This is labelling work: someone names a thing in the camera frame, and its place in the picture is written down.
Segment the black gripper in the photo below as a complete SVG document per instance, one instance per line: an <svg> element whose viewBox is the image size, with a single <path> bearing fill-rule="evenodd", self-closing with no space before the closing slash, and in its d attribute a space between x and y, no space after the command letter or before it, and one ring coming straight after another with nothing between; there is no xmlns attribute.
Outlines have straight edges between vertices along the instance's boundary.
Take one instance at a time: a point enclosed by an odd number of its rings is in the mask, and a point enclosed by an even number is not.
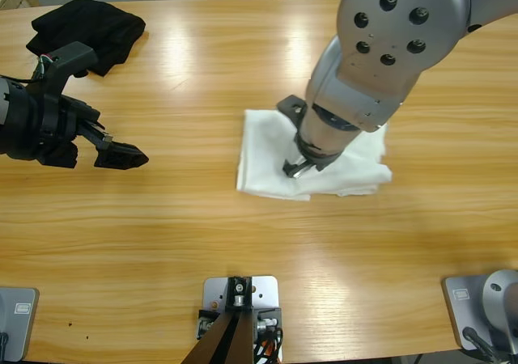
<svg viewBox="0 0 518 364"><path fill-rule="evenodd" d="M1 153L12 159L73 168L81 123L98 126L99 117L99 111L81 100L48 97L40 88L31 93L22 83L1 78ZM96 150L95 167L129 170L149 162L141 150L126 143L110 142Z"/></svg>
<svg viewBox="0 0 518 364"><path fill-rule="evenodd" d="M318 171L322 171L339 157L339 154L327 155L316 153L311 148L311 145L306 143L299 135L295 135L294 142L302 159L293 163L287 159L284 160L282 171L287 177L300 177L313 167Z"/></svg>

